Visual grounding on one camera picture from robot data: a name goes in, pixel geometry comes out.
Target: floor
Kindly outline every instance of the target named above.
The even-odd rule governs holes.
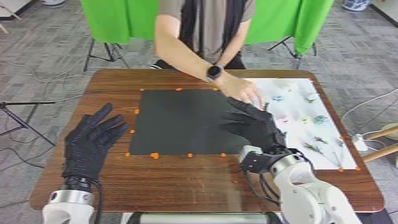
[[[90,32],[83,19],[79,1],[69,0],[63,7],[49,9],[38,2],[21,14],[21,21],[1,22],[10,34],[0,32],[0,101],[56,100],[42,106],[31,125],[54,141],[67,123],[77,95],[83,93],[92,72],[99,68],[122,68],[122,63],[92,61],[90,70],[81,73]],[[271,43],[243,48],[243,60],[250,69],[291,69],[292,59],[282,48],[271,52]],[[301,69],[316,74],[339,116],[349,108],[398,88],[398,29],[371,9],[346,12],[335,3],[317,38],[317,56],[305,55]],[[131,40],[122,49],[131,68],[147,68],[154,61],[152,44]],[[10,65],[15,63],[31,68]],[[348,115],[344,126],[349,133],[378,130],[396,122],[398,94],[388,95]],[[12,106],[14,113],[26,116],[28,107]],[[0,113],[0,132],[15,124]],[[49,148],[24,130],[0,137],[0,150],[14,148],[22,158],[33,157]],[[30,160],[44,165],[49,152]],[[40,176],[40,169],[19,164],[8,150],[0,151],[0,223],[40,223],[40,212],[24,200]],[[394,156],[367,164],[385,197],[385,209],[398,223],[398,169]],[[102,223],[118,223],[120,214],[104,216]]]

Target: smartwatch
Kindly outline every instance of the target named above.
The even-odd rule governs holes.
[[[223,71],[223,67],[220,65],[213,65],[207,69],[207,80],[214,81],[216,78],[220,77]]]

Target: black glove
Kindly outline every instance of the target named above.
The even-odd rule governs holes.
[[[118,124],[120,115],[99,124],[109,111],[111,104],[108,103],[93,115],[83,116],[76,129],[65,136],[62,177],[74,176],[97,180],[108,150],[127,129],[127,124]]]
[[[230,122],[221,124],[220,128],[248,140],[250,145],[262,149],[262,153],[278,154],[276,149],[285,148],[285,142],[271,114],[234,98],[229,98],[227,102],[245,114],[227,113],[223,118]]]

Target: green backdrop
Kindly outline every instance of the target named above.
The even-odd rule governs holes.
[[[294,52],[308,50],[332,0],[257,0],[246,44],[294,37]],[[157,0],[81,0],[92,37],[99,42],[152,40]]]

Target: orange sticker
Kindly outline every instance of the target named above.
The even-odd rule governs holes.
[[[150,158],[152,158],[152,159],[157,159],[157,157],[159,157],[157,153],[152,152],[152,153],[150,153]]]

